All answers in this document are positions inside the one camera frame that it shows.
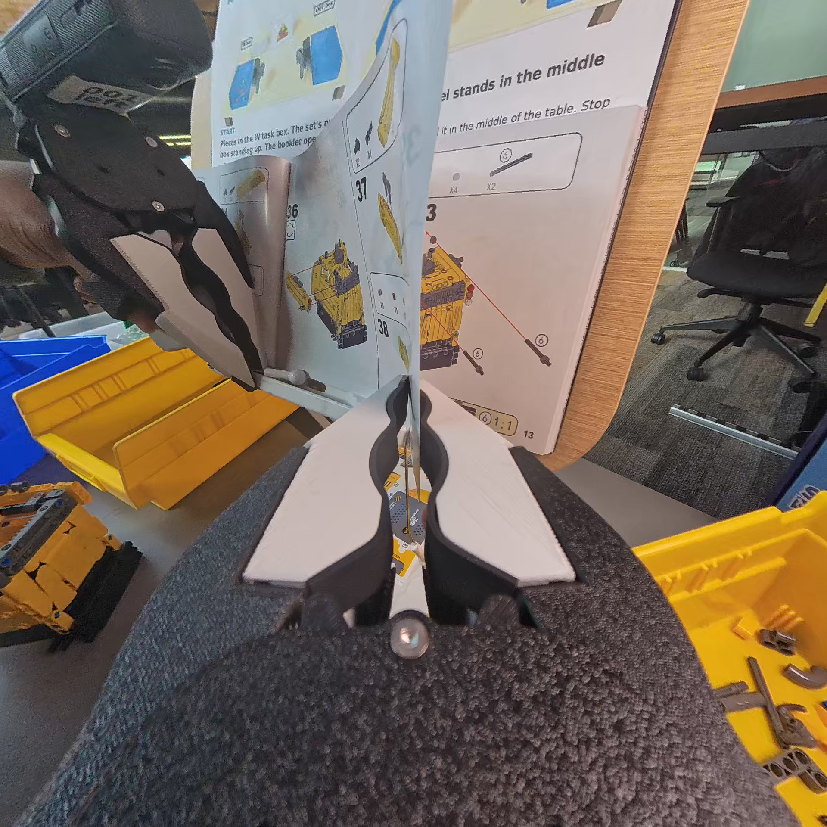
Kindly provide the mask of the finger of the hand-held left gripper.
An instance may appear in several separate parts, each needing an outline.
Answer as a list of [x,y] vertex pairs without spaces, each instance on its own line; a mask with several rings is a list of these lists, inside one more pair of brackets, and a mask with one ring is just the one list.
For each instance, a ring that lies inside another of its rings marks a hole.
[[199,322],[208,323],[210,318],[184,284],[183,264],[171,248],[160,241],[163,236],[165,232],[152,236],[140,233],[115,237],[111,243],[160,301],[163,311],[156,318],[156,324],[165,335],[192,350],[223,376],[235,379],[248,389],[256,389],[254,376],[229,376],[209,362],[210,356],[219,355],[218,341]]
[[210,322],[199,322],[217,340],[209,362],[229,376],[261,373],[261,335],[246,262],[237,263],[216,229],[198,229],[183,245],[183,281]]

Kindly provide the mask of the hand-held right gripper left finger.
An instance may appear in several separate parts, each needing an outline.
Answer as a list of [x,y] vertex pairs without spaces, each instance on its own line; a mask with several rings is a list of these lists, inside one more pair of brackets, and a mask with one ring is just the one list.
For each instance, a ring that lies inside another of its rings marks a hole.
[[242,568],[244,584],[322,596],[339,615],[392,572],[385,484],[398,462],[410,380],[396,377],[310,440]]

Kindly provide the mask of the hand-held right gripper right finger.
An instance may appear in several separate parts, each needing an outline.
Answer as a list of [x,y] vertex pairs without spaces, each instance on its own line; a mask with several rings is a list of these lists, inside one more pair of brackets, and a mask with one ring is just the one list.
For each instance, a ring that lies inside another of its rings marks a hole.
[[435,622],[465,622],[498,594],[576,582],[532,486],[528,469],[547,469],[423,381],[421,467],[431,493],[423,582]]

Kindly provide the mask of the yellow lego vehicle model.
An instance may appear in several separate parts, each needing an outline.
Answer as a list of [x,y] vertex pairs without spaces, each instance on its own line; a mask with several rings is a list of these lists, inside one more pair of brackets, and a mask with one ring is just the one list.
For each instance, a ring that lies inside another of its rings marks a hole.
[[1,647],[92,642],[142,559],[88,510],[77,482],[1,486]]

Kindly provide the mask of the pile of grey lego parts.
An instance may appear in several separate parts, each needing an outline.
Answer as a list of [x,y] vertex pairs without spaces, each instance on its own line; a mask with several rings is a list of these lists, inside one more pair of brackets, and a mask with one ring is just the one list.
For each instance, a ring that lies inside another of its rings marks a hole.
[[[768,652],[784,659],[780,669],[783,681],[810,692],[825,689],[825,667],[819,664],[801,667],[794,661],[798,651],[798,640],[791,631],[763,626],[755,630],[753,637],[756,643]],[[804,721],[804,716],[810,709],[798,701],[777,701],[768,680],[770,667],[762,666],[754,655],[748,656],[746,662],[752,683],[733,681],[715,688],[714,693],[719,704],[728,714],[757,709],[765,715],[771,736],[780,753],[764,762],[762,768],[775,786],[795,779],[803,783],[810,792],[825,795],[825,770],[810,754],[811,750],[825,750],[825,742],[820,741]]]

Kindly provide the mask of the person's left hand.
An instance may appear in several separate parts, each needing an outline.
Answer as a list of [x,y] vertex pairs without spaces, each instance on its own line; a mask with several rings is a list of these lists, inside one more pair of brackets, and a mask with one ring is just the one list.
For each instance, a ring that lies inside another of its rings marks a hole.
[[29,167],[18,162],[1,163],[1,255],[9,264],[29,270],[74,264],[46,207],[31,189]]

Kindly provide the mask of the sticker sheet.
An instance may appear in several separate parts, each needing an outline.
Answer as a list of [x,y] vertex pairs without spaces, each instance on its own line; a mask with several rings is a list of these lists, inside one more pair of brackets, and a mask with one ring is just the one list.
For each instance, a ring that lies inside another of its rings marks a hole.
[[394,537],[393,565],[402,581],[424,562],[425,517],[431,493],[428,477],[422,470],[415,479],[411,450],[398,447],[398,462],[385,482]]

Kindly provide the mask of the white book stand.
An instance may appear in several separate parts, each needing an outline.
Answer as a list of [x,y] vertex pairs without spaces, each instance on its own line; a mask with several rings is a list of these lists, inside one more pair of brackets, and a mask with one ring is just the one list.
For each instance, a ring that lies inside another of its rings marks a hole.
[[340,419],[361,401],[358,396],[340,392],[336,388],[332,394],[329,391],[320,392],[264,374],[255,374],[255,383],[256,387],[267,395],[305,408],[310,413],[319,414],[328,420]]

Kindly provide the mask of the yellow storage bin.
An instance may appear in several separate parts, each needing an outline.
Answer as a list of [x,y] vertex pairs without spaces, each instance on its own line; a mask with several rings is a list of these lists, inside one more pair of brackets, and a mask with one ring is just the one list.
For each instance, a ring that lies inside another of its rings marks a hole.
[[139,510],[172,509],[298,406],[149,338],[56,378],[30,425],[63,466]]
[[[675,609],[712,687],[751,684],[746,659],[756,656],[770,667],[777,701],[798,701],[810,709],[804,721],[826,750],[826,689],[810,692],[783,681],[784,659],[753,637],[758,627],[787,629],[798,640],[794,661],[799,666],[826,667],[825,492],[796,510],[769,507],[634,552]],[[779,755],[760,710],[725,715],[761,768]],[[825,750],[810,751],[824,770]],[[810,792],[795,779],[771,784],[800,825],[825,825],[826,795]]]

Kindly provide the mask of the blue storage bin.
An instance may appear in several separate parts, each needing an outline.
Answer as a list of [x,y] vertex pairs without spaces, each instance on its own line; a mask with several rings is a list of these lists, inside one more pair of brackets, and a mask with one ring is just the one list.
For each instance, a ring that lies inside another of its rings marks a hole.
[[105,336],[70,336],[1,343],[1,482],[19,481],[47,449],[30,425],[36,404],[56,378],[109,354]]

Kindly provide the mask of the blue kit box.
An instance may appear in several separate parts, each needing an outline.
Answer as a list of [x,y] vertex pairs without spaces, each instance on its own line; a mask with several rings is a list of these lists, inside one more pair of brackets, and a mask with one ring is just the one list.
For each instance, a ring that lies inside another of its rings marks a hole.
[[781,511],[796,510],[806,506],[820,493],[826,491],[826,441],[812,451],[807,462],[791,471],[772,504]]

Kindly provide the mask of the black office chair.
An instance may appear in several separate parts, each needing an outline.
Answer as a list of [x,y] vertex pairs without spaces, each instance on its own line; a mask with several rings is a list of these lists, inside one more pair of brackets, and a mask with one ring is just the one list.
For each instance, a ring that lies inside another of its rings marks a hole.
[[771,320],[764,309],[812,308],[825,287],[825,146],[757,151],[726,193],[707,205],[713,214],[687,277],[704,286],[698,298],[736,298],[739,311],[662,326],[651,343],[665,345],[668,333],[715,333],[715,343],[687,369],[688,380],[700,382],[709,359],[755,340],[793,367],[794,393],[809,391],[818,372],[808,359],[818,354],[821,338]]

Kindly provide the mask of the printed task sheet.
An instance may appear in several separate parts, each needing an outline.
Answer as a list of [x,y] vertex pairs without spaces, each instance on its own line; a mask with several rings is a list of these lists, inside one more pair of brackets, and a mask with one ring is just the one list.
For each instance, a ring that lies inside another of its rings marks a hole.
[[[218,166],[296,155],[351,98],[400,6],[425,2],[217,2],[212,68],[193,95],[192,138]],[[646,107],[678,2],[437,2],[451,13],[439,134],[612,107]]]

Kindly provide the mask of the metal rail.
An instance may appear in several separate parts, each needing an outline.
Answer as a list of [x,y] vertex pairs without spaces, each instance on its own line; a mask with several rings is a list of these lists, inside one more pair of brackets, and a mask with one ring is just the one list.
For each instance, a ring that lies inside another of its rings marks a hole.
[[724,419],[716,418],[693,408],[685,408],[678,404],[673,404],[670,406],[668,414],[672,418],[683,421],[684,423],[695,425],[701,429],[736,440],[760,451],[784,457],[787,460],[794,460],[800,452],[798,449],[790,447],[777,438]]

